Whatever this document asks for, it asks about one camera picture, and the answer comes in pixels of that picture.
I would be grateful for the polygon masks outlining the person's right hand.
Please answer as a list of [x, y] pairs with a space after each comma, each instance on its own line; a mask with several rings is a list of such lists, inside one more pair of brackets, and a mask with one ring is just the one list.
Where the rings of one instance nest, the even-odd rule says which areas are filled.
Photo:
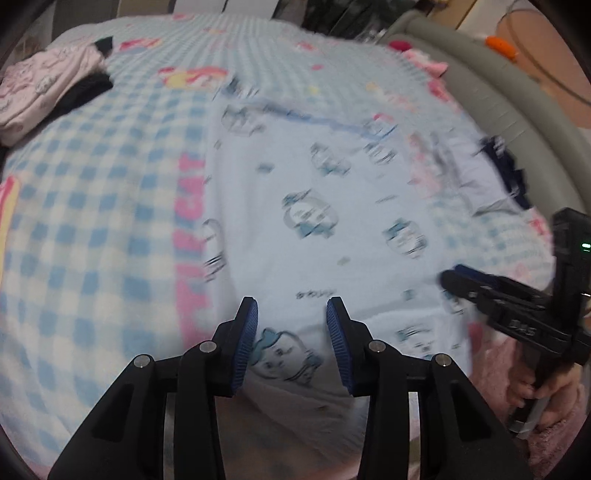
[[509, 370], [509, 385], [506, 391], [511, 406], [524, 407], [526, 400], [545, 399], [549, 402], [540, 425], [550, 426], [567, 417], [578, 401], [582, 367], [578, 364], [562, 366], [542, 386], [535, 387], [534, 371], [516, 353]]

